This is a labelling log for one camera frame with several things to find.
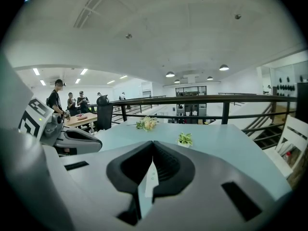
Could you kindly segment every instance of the white chair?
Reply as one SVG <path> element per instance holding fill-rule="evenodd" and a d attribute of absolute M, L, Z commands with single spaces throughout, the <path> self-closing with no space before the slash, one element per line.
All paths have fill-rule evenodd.
<path fill-rule="evenodd" d="M 308 124 L 288 115 L 282 135 L 276 147 L 264 150 L 265 154 L 273 161 L 284 177 L 288 178 L 296 168 L 299 160 L 304 155 L 308 144 Z M 282 158 L 293 146 L 300 150 L 296 162 L 292 168 Z"/>

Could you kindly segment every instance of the smoke detector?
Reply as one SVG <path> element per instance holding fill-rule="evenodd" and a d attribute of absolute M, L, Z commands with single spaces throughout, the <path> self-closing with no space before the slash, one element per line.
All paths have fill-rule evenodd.
<path fill-rule="evenodd" d="M 236 20 L 239 20 L 241 17 L 242 17 L 241 14 L 238 13 L 238 14 L 235 15 L 234 18 L 235 18 Z"/>
<path fill-rule="evenodd" d="M 132 36 L 130 33 L 128 33 L 125 37 L 126 37 L 127 39 L 131 39 L 133 36 Z"/>

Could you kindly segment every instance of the succulent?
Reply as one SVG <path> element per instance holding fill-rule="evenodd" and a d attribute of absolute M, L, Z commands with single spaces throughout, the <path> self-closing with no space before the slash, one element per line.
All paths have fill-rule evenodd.
<path fill-rule="evenodd" d="M 180 142 L 182 144 L 193 145 L 191 136 L 192 136 L 191 133 L 188 133 L 188 134 L 180 133 L 179 138 L 178 138 L 178 142 Z"/>

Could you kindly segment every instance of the office chair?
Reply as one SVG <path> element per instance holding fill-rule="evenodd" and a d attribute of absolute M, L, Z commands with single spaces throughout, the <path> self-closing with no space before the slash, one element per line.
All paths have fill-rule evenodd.
<path fill-rule="evenodd" d="M 97 130 L 111 128 L 111 119 L 113 112 L 113 104 L 109 103 L 108 95 L 101 96 L 97 99 Z"/>

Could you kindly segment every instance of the light blue table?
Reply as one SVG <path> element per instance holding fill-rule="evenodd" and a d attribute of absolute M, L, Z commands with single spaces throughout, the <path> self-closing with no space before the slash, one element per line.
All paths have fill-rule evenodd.
<path fill-rule="evenodd" d="M 282 173 L 265 153 L 234 125 L 158 124 L 152 131 L 136 129 L 130 119 L 96 135 L 103 143 L 100 151 L 111 150 L 140 141 L 162 141 L 177 144 L 181 132 L 191 133 L 194 150 L 220 157 L 260 183 L 275 200 L 291 191 Z M 145 192 L 145 184 L 139 192 Z"/>

